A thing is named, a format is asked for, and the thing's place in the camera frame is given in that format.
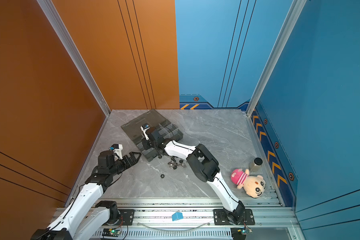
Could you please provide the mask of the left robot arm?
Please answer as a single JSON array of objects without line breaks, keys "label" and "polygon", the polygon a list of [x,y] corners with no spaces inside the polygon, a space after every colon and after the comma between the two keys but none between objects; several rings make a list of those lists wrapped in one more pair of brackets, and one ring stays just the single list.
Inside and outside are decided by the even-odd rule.
[{"label": "left robot arm", "polygon": [[32,240],[88,240],[104,224],[122,225],[123,218],[115,201],[98,199],[116,181],[114,176],[136,165],[142,154],[111,147],[98,156],[98,165],[87,178],[77,197],[47,228],[38,229]]}]

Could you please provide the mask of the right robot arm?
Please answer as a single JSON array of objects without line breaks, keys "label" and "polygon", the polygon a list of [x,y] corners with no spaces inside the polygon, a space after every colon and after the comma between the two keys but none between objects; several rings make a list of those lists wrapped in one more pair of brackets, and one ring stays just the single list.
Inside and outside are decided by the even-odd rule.
[{"label": "right robot arm", "polygon": [[219,162],[202,144],[188,146],[173,139],[165,139],[159,131],[145,124],[141,126],[144,138],[144,148],[155,149],[160,154],[186,160],[195,176],[207,183],[221,200],[228,219],[234,225],[241,225],[245,221],[245,206],[231,191],[224,181],[219,168]]}]

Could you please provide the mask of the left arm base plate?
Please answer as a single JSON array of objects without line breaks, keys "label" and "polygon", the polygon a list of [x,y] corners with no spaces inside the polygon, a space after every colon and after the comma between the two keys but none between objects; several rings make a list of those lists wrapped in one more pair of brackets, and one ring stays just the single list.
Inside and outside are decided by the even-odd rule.
[{"label": "left arm base plate", "polygon": [[111,218],[106,222],[106,225],[112,227],[131,226],[134,221],[134,216],[134,209],[118,209],[117,215],[111,215]]}]

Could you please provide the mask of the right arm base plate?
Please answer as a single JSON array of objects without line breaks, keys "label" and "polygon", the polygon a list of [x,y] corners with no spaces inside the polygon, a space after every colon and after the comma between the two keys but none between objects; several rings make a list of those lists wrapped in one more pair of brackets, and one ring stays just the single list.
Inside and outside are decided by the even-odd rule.
[{"label": "right arm base plate", "polygon": [[214,223],[216,226],[222,225],[247,225],[254,226],[256,224],[253,211],[245,209],[239,220],[235,220],[234,215],[225,209],[214,209]]}]

